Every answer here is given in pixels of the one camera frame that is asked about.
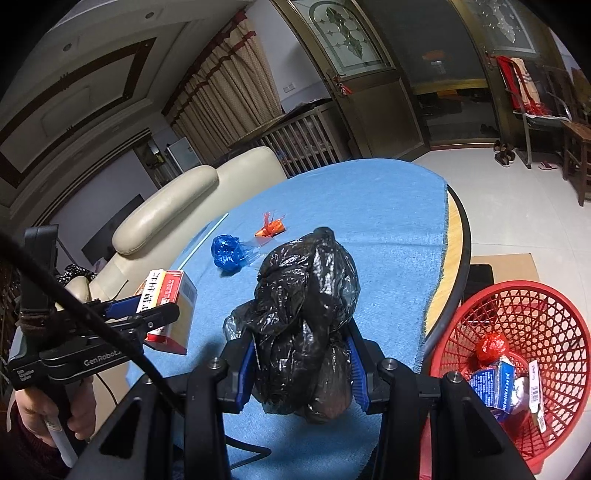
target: white leather sofa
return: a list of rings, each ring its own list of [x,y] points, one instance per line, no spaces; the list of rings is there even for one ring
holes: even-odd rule
[[[199,166],[183,173],[115,231],[117,253],[90,282],[90,297],[105,301],[133,295],[150,270],[169,268],[208,222],[285,179],[267,147],[253,148],[219,168]]]

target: red plastic bag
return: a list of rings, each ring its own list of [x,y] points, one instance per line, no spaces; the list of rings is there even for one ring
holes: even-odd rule
[[[271,221],[269,221],[269,217],[271,216],[271,212],[264,213],[264,222],[265,226],[261,228],[255,236],[276,236],[279,233],[285,232],[285,226],[283,225],[283,217],[273,220],[271,217]]]
[[[487,333],[476,344],[476,357],[482,365],[490,365],[509,352],[507,337],[500,332]]]

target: wooden table edge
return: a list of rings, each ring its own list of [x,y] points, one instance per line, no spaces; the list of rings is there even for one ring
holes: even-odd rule
[[[470,225],[460,199],[450,186],[447,187],[447,204],[447,251],[443,260],[443,274],[427,309],[425,357],[434,350],[447,329],[462,299],[470,269]]]

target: blue plastic bag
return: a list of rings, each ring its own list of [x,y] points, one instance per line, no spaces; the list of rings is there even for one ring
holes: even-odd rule
[[[256,248],[239,241],[237,236],[219,235],[212,242],[212,257],[216,267],[235,273],[250,265],[260,255]]]

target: blue tablecloth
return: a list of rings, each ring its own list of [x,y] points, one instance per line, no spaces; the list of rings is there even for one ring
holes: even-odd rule
[[[231,310],[253,297],[257,264],[235,275],[213,265],[210,246],[229,233],[247,241],[262,226],[262,215],[285,215],[287,231],[264,247],[299,238],[328,226],[351,253],[361,294],[355,320],[361,334],[418,371],[423,358],[425,315],[441,278],[447,232],[446,182],[420,166],[398,160],[352,160],[297,175],[235,208],[183,270],[195,283],[198,298],[187,356],[145,349],[167,377],[189,372],[221,352],[222,323]],[[211,230],[205,227],[173,268]],[[128,381],[140,376],[130,367]],[[239,416],[225,415],[226,433],[244,442],[268,446],[270,457],[233,471],[238,479],[353,480],[376,445],[380,415],[366,416],[353,403],[336,420],[309,425],[295,415],[263,413],[251,399]],[[250,454],[229,448],[230,461]]]

